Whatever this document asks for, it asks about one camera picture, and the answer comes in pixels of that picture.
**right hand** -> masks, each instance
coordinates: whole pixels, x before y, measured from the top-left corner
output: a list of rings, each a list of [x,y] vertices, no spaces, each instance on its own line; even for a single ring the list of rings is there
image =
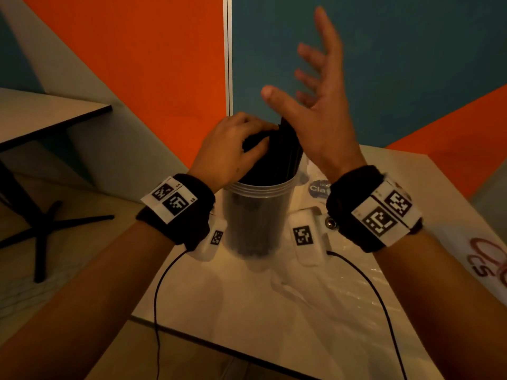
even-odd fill
[[[294,128],[303,150],[331,183],[345,173],[366,165],[355,139],[343,80],[343,45],[324,8],[315,10],[315,25],[326,54],[299,44],[299,55],[320,74],[312,77],[300,69],[295,76],[314,91],[315,97],[303,92],[297,98],[273,86],[265,86],[261,95],[278,114]]]

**white sensor device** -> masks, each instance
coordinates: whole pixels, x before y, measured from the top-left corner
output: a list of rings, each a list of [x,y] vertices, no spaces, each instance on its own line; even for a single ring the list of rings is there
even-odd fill
[[[210,262],[213,260],[227,229],[227,221],[215,215],[209,216],[208,224],[208,236],[199,243],[193,252],[187,253],[187,255],[192,256],[200,262]]]
[[[329,258],[327,251],[331,250],[331,244],[327,233],[331,230],[325,225],[326,218],[317,207],[289,213],[295,255],[305,267],[317,267]]]

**orange wall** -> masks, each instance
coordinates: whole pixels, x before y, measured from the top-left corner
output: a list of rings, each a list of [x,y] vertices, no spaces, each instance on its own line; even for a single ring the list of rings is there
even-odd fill
[[[222,0],[24,1],[192,164],[226,114]]]
[[[507,85],[388,148],[427,154],[469,198],[507,158]]]

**desk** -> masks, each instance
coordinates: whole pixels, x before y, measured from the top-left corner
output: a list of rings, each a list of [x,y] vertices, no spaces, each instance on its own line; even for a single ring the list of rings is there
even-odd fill
[[[426,155],[368,146],[362,150],[370,164],[388,171],[409,191],[427,225],[465,222],[497,239]],[[292,210],[315,205],[307,189],[295,189]],[[220,201],[219,192],[217,210]],[[441,379],[374,257],[339,233],[330,239],[333,250],[358,265],[380,292],[408,378]],[[153,324],[155,286],[181,251],[178,247],[170,254],[133,320]],[[243,260],[221,243],[211,262],[184,256],[160,287],[161,330],[296,378],[402,378],[384,314],[369,285],[340,259],[306,268],[290,253],[282,248],[270,259]]]
[[[111,105],[106,104],[0,88],[0,152],[111,110]],[[44,281],[46,277],[49,234],[55,230],[114,218],[109,215],[54,220],[62,203],[56,201],[47,213],[43,213],[1,161],[0,193],[0,201],[22,216],[31,227],[0,241],[0,249],[35,237],[36,283]]]

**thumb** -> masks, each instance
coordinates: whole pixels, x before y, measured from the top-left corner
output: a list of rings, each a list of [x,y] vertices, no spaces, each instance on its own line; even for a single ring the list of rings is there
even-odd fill
[[[261,96],[280,116],[284,117],[297,131],[297,126],[303,122],[303,117],[309,112],[284,91],[272,86],[265,86],[261,90]]]
[[[269,147],[269,137],[264,138],[259,144],[251,148],[248,152],[244,153],[239,161],[239,172],[242,178],[254,164],[266,154]]]

